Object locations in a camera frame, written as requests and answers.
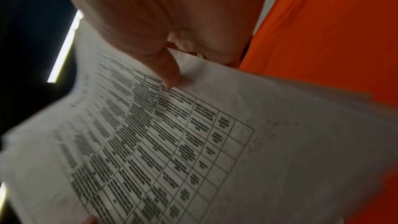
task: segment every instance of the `dark background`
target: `dark background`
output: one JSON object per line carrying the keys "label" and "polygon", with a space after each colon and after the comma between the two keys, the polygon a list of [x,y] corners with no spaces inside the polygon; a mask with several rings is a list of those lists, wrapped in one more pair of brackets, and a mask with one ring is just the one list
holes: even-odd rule
{"label": "dark background", "polygon": [[[69,0],[0,0],[0,135],[72,88],[73,53],[57,83],[46,81],[75,12]],[[0,222],[18,223],[5,215]]]}

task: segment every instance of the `sheet of paper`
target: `sheet of paper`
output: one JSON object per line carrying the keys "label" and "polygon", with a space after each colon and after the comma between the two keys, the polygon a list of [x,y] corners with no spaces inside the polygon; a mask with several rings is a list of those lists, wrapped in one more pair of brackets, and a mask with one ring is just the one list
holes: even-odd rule
{"label": "sheet of paper", "polygon": [[172,51],[155,74],[82,22],[72,93],[4,138],[1,178],[25,224],[328,223],[397,158],[364,103]]}

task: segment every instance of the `white paper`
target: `white paper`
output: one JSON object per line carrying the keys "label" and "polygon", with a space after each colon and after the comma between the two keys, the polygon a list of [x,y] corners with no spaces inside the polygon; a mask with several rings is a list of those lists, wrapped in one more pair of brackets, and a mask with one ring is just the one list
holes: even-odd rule
{"label": "white paper", "polygon": [[397,157],[394,117],[171,51],[155,74],[82,22],[74,90],[9,132],[1,178],[25,224],[327,223]]}

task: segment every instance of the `hand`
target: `hand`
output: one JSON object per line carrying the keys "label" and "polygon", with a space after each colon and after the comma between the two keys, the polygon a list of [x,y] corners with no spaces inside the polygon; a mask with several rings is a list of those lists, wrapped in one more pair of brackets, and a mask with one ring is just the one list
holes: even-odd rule
{"label": "hand", "polygon": [[72,0],[111,45],[139,60],[168,87],[180,70],[165,48],[174,42],[220,64],[240,56],[264,0]]}
{"label": "hand", "polygon": [[87,218],[87,220],[83,221],[82,224],[96,224],[95,217],[93,215],[90,215],[90,217]]}

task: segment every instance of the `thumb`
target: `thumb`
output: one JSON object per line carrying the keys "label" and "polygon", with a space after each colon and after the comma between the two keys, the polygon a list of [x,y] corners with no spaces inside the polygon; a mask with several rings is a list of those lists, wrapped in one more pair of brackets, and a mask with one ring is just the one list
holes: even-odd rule
{"label": "thumb", "polygon": [[135,58],[157,74],[167,88],[178,84],[180,68],[167,48],[163,47],[157,53]]}

